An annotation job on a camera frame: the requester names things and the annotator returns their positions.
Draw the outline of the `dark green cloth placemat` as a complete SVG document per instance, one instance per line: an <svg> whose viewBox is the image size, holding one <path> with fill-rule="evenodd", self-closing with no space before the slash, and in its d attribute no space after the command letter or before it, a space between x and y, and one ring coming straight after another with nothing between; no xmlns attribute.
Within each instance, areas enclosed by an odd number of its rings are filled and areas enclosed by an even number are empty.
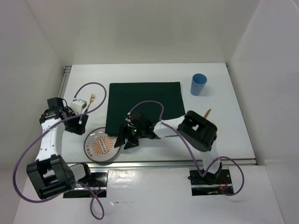
<svg viewBox="0 0 299 224"><path fill-rule="evenodd" d="M185 115L180 82L154 83L111 83L109 85L106 133L116 137L120 124L125 124L126 114L134 109L150 121L159 120L161 106L164 106L162 119L175 119Z"/></svg>

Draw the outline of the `round plate orange sunburst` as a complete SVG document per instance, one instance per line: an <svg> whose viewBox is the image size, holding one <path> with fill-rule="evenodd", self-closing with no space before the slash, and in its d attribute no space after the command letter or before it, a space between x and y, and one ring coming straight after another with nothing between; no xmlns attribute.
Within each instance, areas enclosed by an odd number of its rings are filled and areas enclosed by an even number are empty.
<svg viewBox="0 0 299 224"><path fill-rule="evenodd" d="M105 127L91 131L84 141L84 153L96 163L112 162L120 153L121 147L115 147L116 138L105 133Z"/></svg>

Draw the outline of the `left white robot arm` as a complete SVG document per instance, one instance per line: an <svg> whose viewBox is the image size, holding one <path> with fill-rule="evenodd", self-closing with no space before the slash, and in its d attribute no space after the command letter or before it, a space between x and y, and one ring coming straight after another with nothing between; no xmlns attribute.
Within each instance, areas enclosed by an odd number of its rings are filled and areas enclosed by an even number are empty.
<svg viewBox="0 0 299 224"><path fill-rule="evenodd" d="M47 100L48 109L41 115L39 122L42 132L39 153L35 162L28 164L26 172L40 199L48 199L75 188L75 175L60 155L62 149L63 132L67 131L82 135L88 115L63 121L56 127L55 123L66 118L79 115L87 107L87 102L75 99L68 106L63 98Z"/></svg>

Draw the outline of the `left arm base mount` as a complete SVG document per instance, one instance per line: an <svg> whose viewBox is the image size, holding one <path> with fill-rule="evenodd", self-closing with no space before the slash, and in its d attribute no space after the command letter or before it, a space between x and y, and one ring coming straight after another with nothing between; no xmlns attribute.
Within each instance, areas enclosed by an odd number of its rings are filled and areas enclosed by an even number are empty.
<svg viewBox="0 0 299 224"><path fill-rule="evenodd" d="M91 190L96 194L98 198L106 198L107 196L107 180L108 180L108 172L100 171L100 172L91 172L90 176L87 179L86 184ZM77 184L76 188L72 191L68 191L63 194L63 198L92 198L93 195L90 191L80 185Z"/></svg>

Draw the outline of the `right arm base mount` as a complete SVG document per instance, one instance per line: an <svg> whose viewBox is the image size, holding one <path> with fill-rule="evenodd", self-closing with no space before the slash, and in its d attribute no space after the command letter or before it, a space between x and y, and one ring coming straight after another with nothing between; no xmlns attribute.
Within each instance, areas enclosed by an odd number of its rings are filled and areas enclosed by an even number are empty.
<svg viewBox="0 0 299 224"><path fill-rule="evenodd" d="M234 188L229 169L222 169L219 176L214 179L210 173L201 177L197 170L190 170L188 180L191 183L192 196L222 195L222 191L233 194Z"/></svg>

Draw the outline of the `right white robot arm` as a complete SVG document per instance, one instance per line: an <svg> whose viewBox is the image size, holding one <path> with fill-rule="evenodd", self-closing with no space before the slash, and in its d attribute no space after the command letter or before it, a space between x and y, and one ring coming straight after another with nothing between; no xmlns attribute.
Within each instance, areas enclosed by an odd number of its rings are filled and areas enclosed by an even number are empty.
<svg viewBox="0 0 299 224"><path fill-rule="evenodd" d="M139 146L140 138L156 140L176 134L184 143L200 152L203 160L201 181L207 185L216 184L222 170L219 154L213 146L217 138L217 127L205 117L188 111L186 115L176 119L153 122L141 112L129 112L126 121L127 124L119 127L115 147L130 149Z"/></svg>

